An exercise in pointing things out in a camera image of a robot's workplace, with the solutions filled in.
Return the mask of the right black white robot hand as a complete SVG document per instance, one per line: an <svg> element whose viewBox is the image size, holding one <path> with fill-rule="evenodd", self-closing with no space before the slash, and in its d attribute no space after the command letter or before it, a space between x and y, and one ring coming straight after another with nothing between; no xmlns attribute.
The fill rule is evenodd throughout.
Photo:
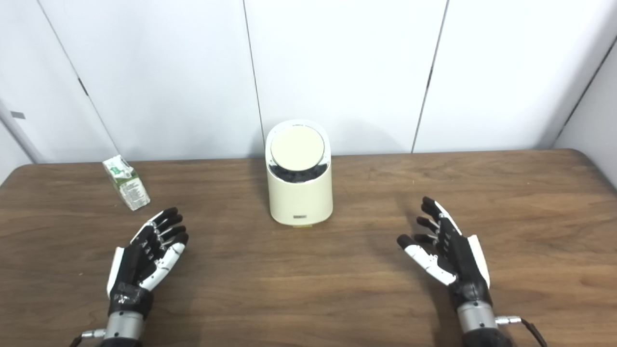
<svg viewBox="0 0 617 347"><path fill-rule="evenodd" d="M491 279L480 240L465 236L454 218L436 200L424 196L416 218L429 233L397 238L397 244L421 269L447 286L454 309L468 302L484 302L492 306Z"/></svg>

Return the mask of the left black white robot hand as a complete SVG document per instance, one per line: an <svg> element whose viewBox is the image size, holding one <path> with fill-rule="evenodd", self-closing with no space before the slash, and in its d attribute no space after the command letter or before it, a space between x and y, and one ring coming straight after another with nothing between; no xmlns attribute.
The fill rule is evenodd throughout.
<svg viewBox="0 0 617 347"><path fill-rule="evenodd" d="M147 220L124 247L115 248L107 281L108 315L132 311L148 318L153 290L182 256L189 235L177 207Z"/></svg>

